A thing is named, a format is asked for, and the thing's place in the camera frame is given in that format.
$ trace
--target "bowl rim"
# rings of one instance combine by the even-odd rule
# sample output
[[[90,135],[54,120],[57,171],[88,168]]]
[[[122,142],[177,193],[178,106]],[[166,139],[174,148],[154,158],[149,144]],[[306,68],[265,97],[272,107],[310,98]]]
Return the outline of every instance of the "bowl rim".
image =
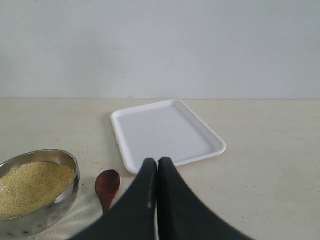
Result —
[[[73,154],[71,154],[70,152],[68,152],[68,151],[60,150],[60,149],[55,149],[55,148],[41,149],[41,150],[35,150],[35,151],[30,151],[30,152],[27,152],[27,153],[23,153],[23,154],[21,154],[21,155],[15,156],[15,157],[10,158],[9,160],[1,163],[1,164],[0,164],[0,168],[2,168],[2,166],[8,164],[9,162],[11,162],[11,161],[13,161],[13,160],[15,160],[15,159],[17,159],[17,158],[21,158],[21,157],[24,157],[24,156],[27,156],[27,155],[32,155],[32,154],[36,154],[36,153],[40,153],[40,152],[60,152],[60,153],[63,153],[63,154],[66,154],[66,155],[70,156],[70,157],[72,158],[72,160],[74,161],[74,163],[75,163],[75,175],[74,175],[74,178],[73,178],[72,182],[71,182],[71,183],[69,184],[69,186],[63,191],[63,193],[61,193],[57,198],[55,198],[53,201],[51,201],[51,202],[48,203],[47,205],[44,205],[44,206],[36,209],[35,211],[30,212],[30,213],[25,214],[25,215],[22,215],[22,216],[16,216],[16,217],[5,218],[5,219],[0,218],[0,223],[1,223],[1,222],[12,221],[12,220],[17,220],[17,219],[22,219],[22,218],[25,218],[25,217],[27,217],[27,216],[29,216],[29,215],[32,215],[32,214],[36,213],[37,211],[39,211],[39,210],[41,210],[41,209],[45,209],[45,208],[49,207],[50,205],[54,204],[60,197],[62,197],[62,196],[67,192],[67,190],[68,190],[71,186],[73,186],[73,185],[76,184],[75,181],[76,181],[77,178],[80,179],[79,163],[78,163],[78,160],[76,159],[76,157],[75,157]]]

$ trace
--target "white table surface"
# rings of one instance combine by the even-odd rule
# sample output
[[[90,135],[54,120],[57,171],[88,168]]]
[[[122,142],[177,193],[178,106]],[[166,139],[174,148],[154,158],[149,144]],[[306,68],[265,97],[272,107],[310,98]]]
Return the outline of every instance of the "white table surface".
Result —
[[[0,99],[0,163],[40,149],[66,150],[81,170],[69,214],[31,239],[65,240],[102,215],[100,172],[122,162],[110,113],[158,100]],[[215,213],[257,240],[319,239],[320,101],[185,100],[225,142],[221,156],[178,167]]]

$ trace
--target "white plastic tray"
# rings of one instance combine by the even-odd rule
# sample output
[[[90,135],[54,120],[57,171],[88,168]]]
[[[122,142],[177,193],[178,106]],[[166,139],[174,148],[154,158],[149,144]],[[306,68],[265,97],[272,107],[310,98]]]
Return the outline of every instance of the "white plastic tray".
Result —
[[[132,174],[146,158],[170,157],[181,166],[226,150],[225,142],[181,100],[118,110],[110,118],[124,166]]]

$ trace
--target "semolina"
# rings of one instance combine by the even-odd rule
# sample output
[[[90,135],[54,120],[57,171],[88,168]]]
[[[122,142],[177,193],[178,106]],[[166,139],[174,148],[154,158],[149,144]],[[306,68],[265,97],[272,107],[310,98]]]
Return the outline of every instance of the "semolina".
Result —
[[[31,162],[0,178],[0,219],[30,214],[59,197],[75,171],[55,162]]]

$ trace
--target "metal bowl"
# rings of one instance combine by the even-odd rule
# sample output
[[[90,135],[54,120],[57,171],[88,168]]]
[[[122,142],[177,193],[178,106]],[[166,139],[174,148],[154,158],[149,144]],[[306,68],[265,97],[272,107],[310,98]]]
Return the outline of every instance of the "metal bowl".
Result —
[[[0,219],[0,239],[3,237],[26,238],[39,234],[59,222],[74,204],[79,191],[79,166],[76,158],[62,150],[44,149],[14,157],[0,165],[0,178],[28,163],[53,162],[67,165],[75,171],[69,187],[53,202],[27,215]]]

